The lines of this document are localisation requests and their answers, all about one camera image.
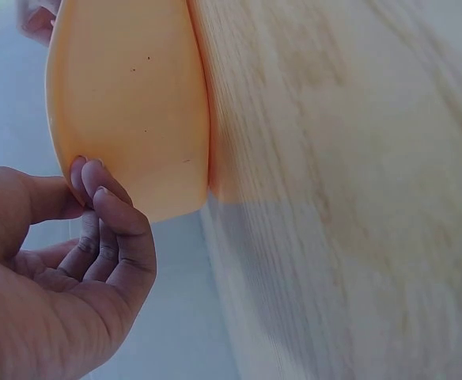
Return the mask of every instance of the fingernail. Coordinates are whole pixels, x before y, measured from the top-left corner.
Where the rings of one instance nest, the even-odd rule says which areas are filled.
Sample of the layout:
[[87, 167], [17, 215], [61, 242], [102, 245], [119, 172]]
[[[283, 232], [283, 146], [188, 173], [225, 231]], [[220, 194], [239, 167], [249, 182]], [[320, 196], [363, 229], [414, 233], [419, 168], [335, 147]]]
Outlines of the fingernail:
[[100, 190], [102, 190], [105, 194], [109, 196], [116, 196], [115, 194], [110, 192], [105, 186], [100, 186], [99, 188], [97, 188], [97, 191], [100, 191]]

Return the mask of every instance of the finger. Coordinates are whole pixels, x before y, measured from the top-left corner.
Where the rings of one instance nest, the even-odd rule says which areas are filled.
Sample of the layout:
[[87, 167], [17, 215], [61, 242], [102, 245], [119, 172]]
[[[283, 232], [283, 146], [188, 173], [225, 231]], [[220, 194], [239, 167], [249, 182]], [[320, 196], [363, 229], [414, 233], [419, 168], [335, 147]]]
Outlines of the finger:
[[52, 22], [55, 20], [55, 15], [43, 7], [18, 11], [18, 14], [17, 27], [20, 33], [48, 46], [53, 33]]
[[83, 280], [105, 282], [119, 263], [119, 245], [112, 230], [99, 221], [99, 255], [86, 272]]
[[81, 219], [80, 239], [58, 270], [81, 281], [99, 253], [99, 244], [99, 219], [94, 211], [86, 211]]
[[87, 204], [89, 207], [92, 207], [92, 198], [85, 190], [85, 186], [83, 185], [83, 180], [81, 178], [81, 171], [83, 170], [83, 167], [86, 163], [87, 159], [85, 157], [77, 157], [73, 161], [73, 165], [71, 165], [70, 179], [74, 191], [85, 202], [85, 204]]
[[112, 177], [101, 161], [92, 160], [87, 162], [81, 170], [81, 178], [85, 184], [87, 194], [91, 198], [97, 189], [103, 186], [119, 197], [122, 201], [132, 205], [132, 200], [122, 185]]
[[156, 277], [155, 247], [149, 221], [106, 188], [97, 190], [93, 202], [97, 215], [116, 235], [119, 246], [119, 263], [107, 284], [119, 292], [135, 315]]
[[27, 188], [31, 224], [47, 220], [75, 219], [83, 214], [84, 207], [74, 198], [62, 177], [31, 177], [18, 172]]
[[63, 178], [31, 177], [0, 168], [0, 260], [18, 253], [30, 225], [73, 219], [82, 212]]

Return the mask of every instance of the light wooden surface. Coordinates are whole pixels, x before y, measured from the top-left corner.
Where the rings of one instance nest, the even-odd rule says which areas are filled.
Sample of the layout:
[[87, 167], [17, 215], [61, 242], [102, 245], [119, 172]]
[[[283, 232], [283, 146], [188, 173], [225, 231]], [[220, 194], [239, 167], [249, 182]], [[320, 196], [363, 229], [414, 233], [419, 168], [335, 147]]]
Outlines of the light wooden surface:
[[193, 0], [243, 379], [462, 379], [462, 0]]

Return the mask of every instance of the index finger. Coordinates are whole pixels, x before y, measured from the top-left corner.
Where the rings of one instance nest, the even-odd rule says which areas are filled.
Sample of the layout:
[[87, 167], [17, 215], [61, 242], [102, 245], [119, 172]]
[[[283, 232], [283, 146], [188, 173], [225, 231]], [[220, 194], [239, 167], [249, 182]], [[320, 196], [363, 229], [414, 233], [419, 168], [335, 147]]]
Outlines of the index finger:
[[155, 246], [145, 215], [106, 188], [94, 197], [94, 210], [113, 231], [119, 246], [119, 263], [108, 277], [121, 298], [136, 315], [153, 286], [157, 273]]

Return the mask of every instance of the knuckle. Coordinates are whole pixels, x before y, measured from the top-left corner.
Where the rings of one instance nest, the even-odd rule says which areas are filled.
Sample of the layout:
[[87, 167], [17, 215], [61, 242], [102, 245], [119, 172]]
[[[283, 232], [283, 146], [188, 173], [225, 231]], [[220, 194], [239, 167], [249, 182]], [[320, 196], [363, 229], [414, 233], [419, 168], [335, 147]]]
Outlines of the knuckle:
[[89, 236], [82, 236], [78, 241], [78, 249], [84, 253], [96, 253], [99, 249], [99, 242]]
[[101, 245], [99, 248], [99, 256], [108, 261], [115, 262], [119, 260], [118, 249], [111, 245]]

